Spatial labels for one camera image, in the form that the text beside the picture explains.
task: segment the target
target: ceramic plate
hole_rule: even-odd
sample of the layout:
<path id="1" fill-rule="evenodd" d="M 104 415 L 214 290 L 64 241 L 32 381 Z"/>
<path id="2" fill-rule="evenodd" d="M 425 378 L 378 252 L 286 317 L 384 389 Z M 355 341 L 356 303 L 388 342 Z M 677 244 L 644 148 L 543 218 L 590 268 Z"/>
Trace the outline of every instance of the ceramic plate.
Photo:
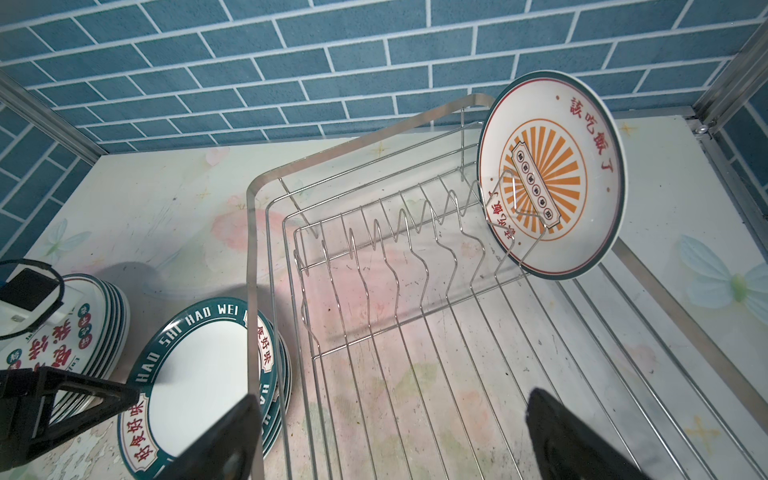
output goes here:
<path id="1" fill-rule="evenodd" d="M 512 82 L 481 133 L 478 179 L 491 198 L 488 216 L 510 230 L 491 229 L 505 250 L 514 242 L 510 256 L 525 257 L 521 266 L 542 278 L 579 276 L 609 251 L 624 216 L 626 172 L 605 104 L 560 72 L 536 71 Z M 537 214 L 549 228 L 520 213 Z"/>
<path id="2" fill-rule="evenodd" d="M 118 416 L 118 441 L 135 478 L 153 478 L 247 392 L 247 304 L 220 297 L 178 313 L 144 347 L 127 384 L 137 405 Z M 262 408 L 274 395 L 271 326 L 261 315 Z"/>

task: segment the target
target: orange sunburst pattern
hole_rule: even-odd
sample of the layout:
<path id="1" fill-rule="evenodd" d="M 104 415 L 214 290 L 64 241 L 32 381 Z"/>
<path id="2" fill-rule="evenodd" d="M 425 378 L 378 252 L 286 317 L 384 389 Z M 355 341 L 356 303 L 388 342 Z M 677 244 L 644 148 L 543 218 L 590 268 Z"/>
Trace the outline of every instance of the orange sunburst pattern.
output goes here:
<path id="1" fill-rule="evenodd" d="M 542 240 L 563 237 L 578 222 L 587 197 L 587 177 L 581 152 L 563 127 L 545 119 L 526 122 L 518 127 L 507 141 L 499 175 L 501 176 L 506 167 L 510 167 L 514 171 L 515 180 L 513 186 L 511 177 L 503 177 L 502 195 L 512 222 L 519 227 L 519 230 L 534 238 L 541 235 L 544 225 L 537 217 L 519 214 L 519 212 L 535 214 L 536 210 L 523 188 L 522 180 L 510 156 L 512 150 L 521 141 L 528 146 L 544 184 L 561 215 L 560 223 L 552 227 Z M 512 213 L 515 196 L 518 214 Z"/>

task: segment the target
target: plate with orange sunburst design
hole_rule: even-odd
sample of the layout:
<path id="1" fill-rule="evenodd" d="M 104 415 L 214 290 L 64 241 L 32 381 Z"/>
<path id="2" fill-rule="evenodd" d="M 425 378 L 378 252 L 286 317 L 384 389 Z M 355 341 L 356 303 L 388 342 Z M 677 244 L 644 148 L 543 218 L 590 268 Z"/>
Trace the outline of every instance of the plate with orange sunburst design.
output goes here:
<path id="1" fill-rule="evenodd" d="M 587 272 L 621 227 L 624 157 L 611 114 L 586 84 L 556 71 L 515 80 L 496 99 L 478 148 L 496 239 L 536 276 Z"/>

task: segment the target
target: wire dish rack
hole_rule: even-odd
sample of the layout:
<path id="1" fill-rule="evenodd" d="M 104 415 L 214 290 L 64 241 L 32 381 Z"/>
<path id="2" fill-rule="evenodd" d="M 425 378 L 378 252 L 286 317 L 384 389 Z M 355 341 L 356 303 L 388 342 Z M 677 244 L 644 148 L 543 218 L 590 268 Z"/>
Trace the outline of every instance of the wire dish rack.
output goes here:
<path id="1" fill-rule="evenodd" d="M 301 387 L 290 410 L 279 398 L 264 478 L 540 478 L 525 426 L 538 386 L 652 478 L 766 479 L 613 253 L 560 283 L 500 247 L 476 164 L 476 108 L 493 101 L 469 95 L 250 185 L 249 305 L 286 337 Z M 667 380 L 635 336 L 666 355 Z M 251 359 L 257 342 L 249 330 Z M 725 447 L 693 439 L 693 410 Z"/>

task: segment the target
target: stack of plates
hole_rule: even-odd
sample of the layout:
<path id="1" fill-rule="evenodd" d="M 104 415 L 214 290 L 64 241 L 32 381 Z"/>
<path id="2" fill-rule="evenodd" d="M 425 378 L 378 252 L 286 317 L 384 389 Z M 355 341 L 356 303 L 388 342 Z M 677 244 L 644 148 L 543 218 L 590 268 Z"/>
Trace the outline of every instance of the stack of plates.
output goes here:
<path id="1" fill-rule="evenodd" d="M 247 308 L 230 297 L 195 303 L 166 323 L 139 354 L 127 381 L 139 388 L 139 401 L 118 416 L 121 454 L 135 478 L 154 478 L 246 395 Z M 286 405 L 290 399 L 291 366 L 272 323 L 259 313 L 251 328 L 258 329 L 260 339 L 266 455 L 283 424 L 279 399 L 284 396 Z M 278 372 L 283 375 L 279 392 Z"/>
<path id="2" fill-rule="evenodd" d="M 60 323 L 48 321 L 37 331 L 18 336 L 0 351 L 9 369 L 52 366 L 98 379 L 112 374 L 125 346 L 131 311 L 122 291 L 84 273 L 65 275 L 65 286 L 83 293 Z M 56 395 L 51 423 L 88 407 L 92 397 L 71 392 Z"/>

